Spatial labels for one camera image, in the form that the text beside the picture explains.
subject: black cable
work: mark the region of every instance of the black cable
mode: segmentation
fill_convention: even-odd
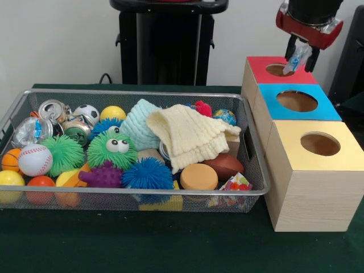
[[[98,84],[102,84],[102,81],[104,80],[104,78],[107,77],[109,79],[109,83],[110,84],[113,84],[113,81],[111,80],[111,77],[109,74],[107,73],[104,73],[102,76],[101,76],[101,79],[99,80]]]

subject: wire mesh basket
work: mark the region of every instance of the wire mesh basket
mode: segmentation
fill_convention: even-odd
[[[31,89],[17,97],[0,122],[1,156],[13,148],[11,138],[15,128],[46,100],[59,100],[71,109],[90,104],[101,111],[107,106],[117,105],[128,113],[141,98],[162,108],[203,100],[214,110],[230,109],[237,118],[237,126],[242,129],[238,159],[245,167],[245,177],[253,185],[253,190],[190,191],[3,185],[0,186],[0,208],[247,213],[259,196],[269,191],[267,167],[251,110],[245,99],[236,94]],[[1,202],[3,199],[16,201],[5,204]]]

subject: mint green knitted cloth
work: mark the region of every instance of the mint green knitted cloth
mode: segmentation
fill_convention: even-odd
[[[120,127],[120,133],[130,137],[137,151],[157,149],[160,139],[146,125],[146,118],[159,108],[141,99],[130,110]]]

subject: yellow box top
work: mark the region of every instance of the yellow box top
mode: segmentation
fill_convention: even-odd
[[[364,152],[343,122],[274,123],[293,170],[364,171]]]

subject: knitted cloth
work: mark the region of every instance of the knitted cloth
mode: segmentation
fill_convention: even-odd
[[[158,109],[154,104],[141,99],[121,124],[120,133],[130,137],[137,151],[159,147],[159,138],[146,125],[146,118]]]
[[[228,152],[226,135],[239,135],[241,130],[184,105],[155,111],[146,119],[146,124],[166,146],[173,174]]]

